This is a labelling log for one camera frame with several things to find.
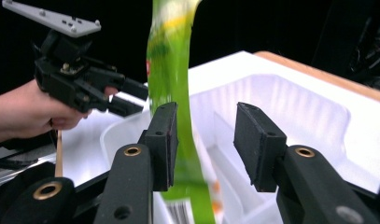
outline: barcode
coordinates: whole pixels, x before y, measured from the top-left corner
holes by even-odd
[[[194,224],[190,200],[166,202],[166,207],[175,224]]]

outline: green package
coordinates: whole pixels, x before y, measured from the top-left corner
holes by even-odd
[[[191,26],[199,3],[200,0],[153,0],[147,69],[151,114],[159,105],[178,104],[175,181],[162,197],[169,211],[175,210],[173,218],[187,217],[188,223],[209,224],[218,222],[216,214],[221,210],[221,203],[214,197],[218,182],[210,183],[204,178],[192,135],[188,85]]]

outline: human hand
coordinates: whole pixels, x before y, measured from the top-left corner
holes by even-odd
[[[116,92],[106,88],[106,94]],[[53,99],[32,80],[0,95],[0,142],[37,136],[51,129],[72,129],[90,113],[80,113]]]

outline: green snack bag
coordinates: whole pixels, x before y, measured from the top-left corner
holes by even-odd
[[[219,184],[202,140],[192,128],[188,69],[191,26],[200,0],[153,0],[147,69],[151,114],[177,102],[178,149],[175,181],[162,193],[175,223],[219,223]],[[188,222],[177,221],[185,218]]]

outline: white container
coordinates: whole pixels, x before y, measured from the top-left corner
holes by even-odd
[[[288,136],[289,146],[319,150],[346,181],[378,191],[380,102],[246,52],[191,68],[189,84],[191,118],[220,179],[224,223],[282,222],[275,194],[250,186],[233,146],[238,102],[261,108]],[[97,143],[100,160],[111,163],[115,151],[137,142],[148,125],[148,111],[107,123]]]

